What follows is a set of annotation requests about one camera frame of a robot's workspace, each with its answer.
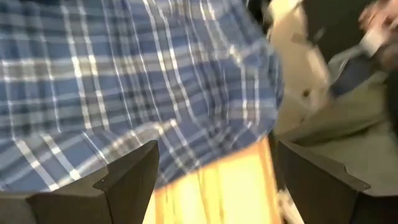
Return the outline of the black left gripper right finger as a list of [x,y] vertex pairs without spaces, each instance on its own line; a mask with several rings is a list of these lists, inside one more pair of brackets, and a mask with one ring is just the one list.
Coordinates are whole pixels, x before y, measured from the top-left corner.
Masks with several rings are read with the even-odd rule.
[[305,224],[398,224],[398,190],[385,195],[348,174],[345,166],[279,141],[284,182]]

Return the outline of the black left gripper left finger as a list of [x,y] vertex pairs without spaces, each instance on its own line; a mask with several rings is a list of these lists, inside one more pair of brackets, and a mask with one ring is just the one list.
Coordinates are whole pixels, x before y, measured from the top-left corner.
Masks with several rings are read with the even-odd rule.
[[158,166],[149,141],[53,192],[0,192],[0,224],[142,224]]

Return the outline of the dark garment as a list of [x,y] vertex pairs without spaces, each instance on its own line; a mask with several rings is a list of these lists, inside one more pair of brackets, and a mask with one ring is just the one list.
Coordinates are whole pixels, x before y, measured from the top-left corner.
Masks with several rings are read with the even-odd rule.
[[0,190],[155,139],[157,186],[262,139],[281,65],[242,0],[0,0]]

